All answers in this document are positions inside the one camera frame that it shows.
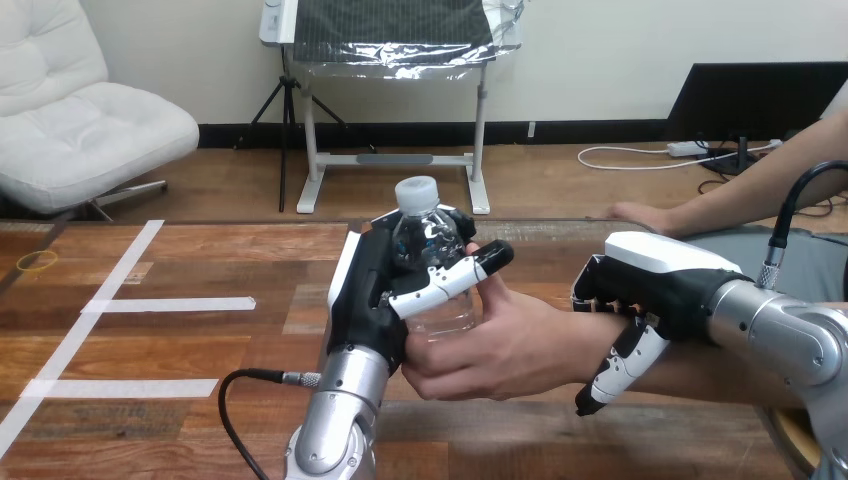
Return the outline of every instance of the computer monitor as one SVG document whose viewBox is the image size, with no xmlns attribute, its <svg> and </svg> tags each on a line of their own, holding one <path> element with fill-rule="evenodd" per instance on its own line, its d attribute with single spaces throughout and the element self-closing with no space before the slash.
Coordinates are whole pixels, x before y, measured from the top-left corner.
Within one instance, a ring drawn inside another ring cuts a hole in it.
<svg viewBox="0 0 848 480">
<path fill-rule="evenodd" d="M 848 62 L 696 63 L 664 138 L 737 142 L 739 154 L 702 164 L 737 175 L 756 161 L 748 140 L 786 139 L 809 127 L 846 81 Z"/>
</svg>

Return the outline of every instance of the white cable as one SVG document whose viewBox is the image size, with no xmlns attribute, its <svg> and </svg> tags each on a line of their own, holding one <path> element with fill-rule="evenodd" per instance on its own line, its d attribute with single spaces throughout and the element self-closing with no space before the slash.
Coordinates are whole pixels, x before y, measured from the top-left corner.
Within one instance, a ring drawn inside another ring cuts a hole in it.
<svg viewBox="0 0 848 480">
<path fill-rule="evenodd" d="M 768 145 L 766 145 L 765 147 L 750 148 L 750 149 L 748 149 L 748 152 L 759 152 L 760 150 L 768 150 L 770 148 L 776 148 L 776 147 L 779 147 L 781 145 L 781 143 L 782 142 L 772 142 L 772 143 L 769 143 Z M 584 153 L 593 152 L 595 150 L 615 150 L 615 151 L 621 151 L 621 152 L 648 153 L 648 154 L 652 154 L 652 155 L 668 153 L 668 150 L 638 150 L 638 149 L 635 149 L 635 148 L 624 148 L 624 147 L 592 147 L 592 148 L 587 148 L 586 150 L 583 150 L 582 152 L 578 153 L 577 154 L 577 160 L 580 163 L 582 163 L 583 165 L 585 165 L 589 168 L 597 169 L 597 170 L 631 170 L 631 171 L 636 171 L 636 170 L 668 170 L 668 169 L 671 169 L 671 168 L 688 167 L 689 165 L 697 165 L 699 163 L 712 162 L 713 160 L 721 160 L 722 158 L 730 158 L 730 157 L 736 155 L 736 152 L 734 152 L 734 153 L 728 153 L 726 155 L 719 155 L 718 157 L 709 157 L 709 158 L 703 158 L 701 160 L 692 160 L 692 161 L 689 161 L 689 162 L 675 163 L 673 165 L 660 165 L 660 166 L 656 166 L 656 167 L 608 167 L 608 166 L 604 166 L 604 165 L 594 165 L 594 164 L 587 162 L 586 160 L 583 160 L 583 154 Z"/>
</svg>

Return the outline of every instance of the black baseboard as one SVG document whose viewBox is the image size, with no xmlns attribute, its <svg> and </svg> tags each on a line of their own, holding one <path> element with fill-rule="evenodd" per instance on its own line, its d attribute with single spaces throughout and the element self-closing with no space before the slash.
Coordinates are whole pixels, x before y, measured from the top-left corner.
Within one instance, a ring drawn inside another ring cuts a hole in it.
<svg viewBox="0 0 848 480">
<path fill-rule="evenodd" d="M 589 120 L 536 122 L 529 138 L 529 122 L 489 122 L 486 145 L 564 143 L 626 143 L 662 140 L 665 120 Z M 455 147 L 474 143 L 474 123 L 363 123 L 347 128 L 334 123 L 315 126 L 321 148 Z M 243 148 L 280 148 L 282 124 L 260 123 Z M 232 148 L 248 132 L 247 124 L 200 125 L 200 148 Z M 303 124 L 289 129 L 289 148 L 305 148 Z"/>
</svg>

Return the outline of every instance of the wooden table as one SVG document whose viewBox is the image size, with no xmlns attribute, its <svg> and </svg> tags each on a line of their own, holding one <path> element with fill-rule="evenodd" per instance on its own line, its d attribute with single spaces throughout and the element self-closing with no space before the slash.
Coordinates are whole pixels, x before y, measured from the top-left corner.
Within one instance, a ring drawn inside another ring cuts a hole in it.
<svg viewBox="0 0 848 480">
<path fill-rule="evenodd" d="M 590 254 L 602 251 L 603 239 L 639 228 L 588 221 L 478 226 L 481 241 L 498 237 L 515 246 L 515 262 L 503 272 L 511 287 L 563 309 L 570 307 L 572 280 Z M 239 367 L 314 369 L 327 286 L 351 228 L 362 225 L 165 224 L 118 275 L 114 300 L 252 297 L 255 308 L 94 314 L 57 379 L 65 386 L 183 379 L 214 385 Z M 143 230 L 151 227 L 71 224 L 49 246 L 59 255 L 55 265 L 10 273 L 0 292 L 0 418 L 6 417 L 0 440 L 11 431 L 10 418 L 20 418 L 21 405 L 33 401 L 30 390 L 19 398 L 24 389 L 39 372 L 55 370 L 55 362 L 45 367 L 48 359 L 62 355 L 54 352 L 63 339 L 81 335 L 80 322 L 92 317 L 81 310 L 104 295 L 102 285 L 114 281 L 110 272 Z M 32 232 L 0 234 L 0 259 L 49 241 L 42 231 L 29 242 L 16 240 L 13 251 L 12 239 L 25 235 Z M 303 420 L 309 392 L 251 380 L 231 388 L 233 423 L 269 476 L 281 478 L 283 450 Z M 577 389 L 501 403 L 424 402 L 395 375 L 380 416 L 379 478 L 789 478 L 751 408 L 627 394 L 581 419 L 573 413 Z M 20 433 L 12 432 L 0 478 L 251 478 L 221 427 L 216 392 L 188 399 L 38 399 Z"/>
</svg>

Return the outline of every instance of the monitor stand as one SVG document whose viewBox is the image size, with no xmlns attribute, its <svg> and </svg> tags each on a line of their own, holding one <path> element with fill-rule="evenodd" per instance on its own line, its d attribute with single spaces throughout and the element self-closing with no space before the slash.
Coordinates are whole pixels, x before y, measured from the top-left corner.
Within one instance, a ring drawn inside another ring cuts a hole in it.
<svg viewBox="0 0 848 480">
<path fill-rule="evenodd" d="M 711 170 L 722 175 L 739 175 L 740 173 L 747 170 L 748 167 L 756 163 L 757 157 L 748 153 L 747 137 L 739 137 L 738 145 L 739 147 L 736 150 L 736 154 L 732 157 L 722 158 L 719 160 L 714 160 L 712 162 L 704 162 L 701 164 L 701 166 L 706 168 L 707 170 Z M 719 152 L 717 156 L 721 156 L 723 154 L 726 153 Z M 706 155 L 699 155 L 698 158 L 704 159 L 708 157 Z"/>
</svg>

